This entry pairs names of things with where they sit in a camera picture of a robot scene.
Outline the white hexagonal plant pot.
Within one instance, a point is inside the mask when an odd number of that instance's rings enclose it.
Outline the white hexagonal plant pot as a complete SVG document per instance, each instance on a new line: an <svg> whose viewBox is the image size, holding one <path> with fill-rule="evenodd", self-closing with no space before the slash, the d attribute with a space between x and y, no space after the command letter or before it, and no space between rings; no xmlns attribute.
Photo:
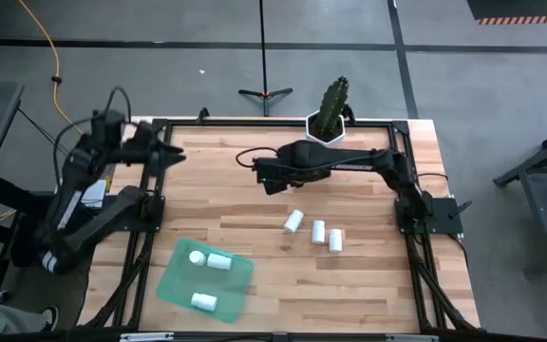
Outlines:
<svg viewBox="0 0 547 342"><path fill-rule="evenodd" d="M335 133L335 136L330 139L322 140L316 136L316 129L313 126L318 114L319 114L319 111L316 110L315 112L312 112L312 114L308 115L305 118L306 139L311 142L320 143L326 147L338 146L346 137L346 127L345 127L344 118L342 116L339 116L337 120L337 124L336 124L337 132Z"/></svg>

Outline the person's shoe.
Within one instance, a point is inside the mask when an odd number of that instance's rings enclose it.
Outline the person's shoe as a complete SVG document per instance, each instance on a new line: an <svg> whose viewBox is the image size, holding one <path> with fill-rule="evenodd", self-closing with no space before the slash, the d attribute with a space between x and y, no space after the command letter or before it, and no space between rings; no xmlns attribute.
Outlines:
<svg viewBox="0 0 547 342"><path fill-rule="evenodd" d="M44 318L42 332L54 331L60 318L59 308L57 306L48 306L42 310L41 316Z"/></svg>

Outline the teal translucent plastic basket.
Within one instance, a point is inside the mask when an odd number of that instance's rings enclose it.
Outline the teal translucent plastic basket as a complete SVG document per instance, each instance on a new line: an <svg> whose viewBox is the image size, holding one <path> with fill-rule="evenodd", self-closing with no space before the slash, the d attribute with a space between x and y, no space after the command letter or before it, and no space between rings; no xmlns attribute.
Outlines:
<svg viewBox="0 0 547 342"><path fill-rule="evenodd" d="M192 251L201 251L207 257L219 254L233 259L229 271L197 266L189 261ZM244 309L245 297L252 282L254 264L251 260L229 254L189 238L180 239L176 245L156 290L158 298L186 309L197 311L225 323L235 322ZM218 298L214 312L193 307L193 293L213 295Z"/></svg>

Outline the black mat orange striped edge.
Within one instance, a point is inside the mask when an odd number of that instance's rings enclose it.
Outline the black mat orange striped edge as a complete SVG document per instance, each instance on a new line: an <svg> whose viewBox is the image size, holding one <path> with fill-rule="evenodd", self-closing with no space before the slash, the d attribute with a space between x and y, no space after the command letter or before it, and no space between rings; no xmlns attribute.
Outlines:
<svg viewBox="0 0 547 342"><path fill-rule="evenodd" d="M466 0L478 25L547 24L547 0Z"/></svg>

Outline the green cactus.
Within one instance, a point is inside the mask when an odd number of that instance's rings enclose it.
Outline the green cactus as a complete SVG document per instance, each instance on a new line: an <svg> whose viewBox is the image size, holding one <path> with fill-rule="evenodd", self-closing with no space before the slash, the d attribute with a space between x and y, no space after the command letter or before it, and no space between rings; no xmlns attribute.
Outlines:
<svg viewBox="0 0 547 342"><path fill-rule="evenodd" d="M330 139L337 132L337 120L342 115L349 92L349 79L346 76L339 77L324 93L319 114L313 126L316 136L322 140Z"/></svg>

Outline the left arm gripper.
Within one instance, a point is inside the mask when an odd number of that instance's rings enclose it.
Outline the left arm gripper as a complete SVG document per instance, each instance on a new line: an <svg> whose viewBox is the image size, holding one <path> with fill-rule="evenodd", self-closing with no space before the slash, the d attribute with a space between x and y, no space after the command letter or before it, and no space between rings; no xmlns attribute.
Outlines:
<svg viewBox="0 0 547 342"><path fill-rule="evenodd" d="M141 121L133 123L136 130L134 135L122 145L122 162L126 164L143 163L148 166L170 167L183 162L184 150L174 145L163 145L160 157L159 134L164 128L163 121L150 123Z"/></svg>

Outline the black aluminium rig frame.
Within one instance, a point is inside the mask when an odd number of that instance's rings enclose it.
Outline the black aluminium rig frame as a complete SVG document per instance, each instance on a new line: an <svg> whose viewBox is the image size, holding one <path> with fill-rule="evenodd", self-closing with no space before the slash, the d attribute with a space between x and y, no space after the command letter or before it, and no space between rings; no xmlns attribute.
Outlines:
<svg viewBox="0 0 547 342"><path fill-rule="evenodd" d="M250 170L251 159L304 137L300 119L214 118L172 123L185 162L163 181L163 223L146 277L129 290L123 319L138 331L165 331L175 342L250 336L255 342L309 338L385 340L414 334L419 314L438 305L414 288L407 238L396 225L395 194L375 173L336 172L327 180L269 196ZM295 233L284 223L304 214ZM311 242L314 220L326 242ZM343 231L343 251L329 250L330 229ZM156 295L165 266L182 238L246 257L254 264L243 311L227 324Z"/></svg>

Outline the black tripod stand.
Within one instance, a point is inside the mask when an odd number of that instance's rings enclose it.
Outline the black tripod stand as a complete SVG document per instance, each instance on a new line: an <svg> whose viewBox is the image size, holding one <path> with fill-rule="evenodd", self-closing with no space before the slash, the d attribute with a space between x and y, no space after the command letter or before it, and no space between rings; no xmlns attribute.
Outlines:
<svg viewBox="0 0 547 342"><path fill-rule="evenodd" d="M286 87L274 91L268 89L268 73L267 73L267 58L266 58L266 36L264 23L264 1L258 0L259 6L259 33L260 33L260 53L261 53L261 68L262 68L262 90L253 91L249 89L240 89L239 95L253 96L258 98L262 103L262 111L264 117L270 116L270 102L276 96L288 95L293 93L292 87Z"/></svg>

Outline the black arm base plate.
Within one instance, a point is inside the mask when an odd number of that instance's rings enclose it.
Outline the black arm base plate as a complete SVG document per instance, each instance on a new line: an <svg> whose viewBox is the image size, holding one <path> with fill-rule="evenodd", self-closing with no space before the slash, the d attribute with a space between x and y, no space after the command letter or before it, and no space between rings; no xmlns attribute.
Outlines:
<svg viewBox="0 0 547 342"><path fill-rule="evenodd" d="M161 227L165 198L147 193L137 204L125 208L113 224L113 232L155 233Z"/></svg>
<svg viewBox="0 0 547 342"><path fill-rule="evenodd" d="M404 235L457 235L463 232L457 202L451 198L396 199L398 228Z"/></svg>

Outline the black clamp lever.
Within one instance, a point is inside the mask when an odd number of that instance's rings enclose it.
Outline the black clamp lever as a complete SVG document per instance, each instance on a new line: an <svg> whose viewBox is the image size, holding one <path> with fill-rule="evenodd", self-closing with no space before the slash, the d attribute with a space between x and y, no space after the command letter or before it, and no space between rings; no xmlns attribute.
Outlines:
<svg viewBox="0 0 547 342"><path fill-rule="evenodd" d="M460 216L460 214L461 214L464 210L466 210L472 203L473 203L472 200L468 200L468 201L462 203L461 205L457 206L457 207L448 215L448 217L449 217L450 219L457 219L457 218Z"/></svg>

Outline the silver metal bracket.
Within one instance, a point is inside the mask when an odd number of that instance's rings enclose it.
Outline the silver metal bracket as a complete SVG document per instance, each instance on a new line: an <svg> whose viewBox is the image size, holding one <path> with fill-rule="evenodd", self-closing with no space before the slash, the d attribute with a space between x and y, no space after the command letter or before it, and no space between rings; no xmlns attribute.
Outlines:
<svg viewBox="0 0 547 342"><path fill-rule="evenodd" d="M119 342L166 342L173 341L174 337L172 332L134 332L123 333Z"/></svg>
<svg viewBox="0 0 547 342"><path fill-rule="evenodd" d="M385 342L440 342L440 339L427 334L387 334Z"/></svg>

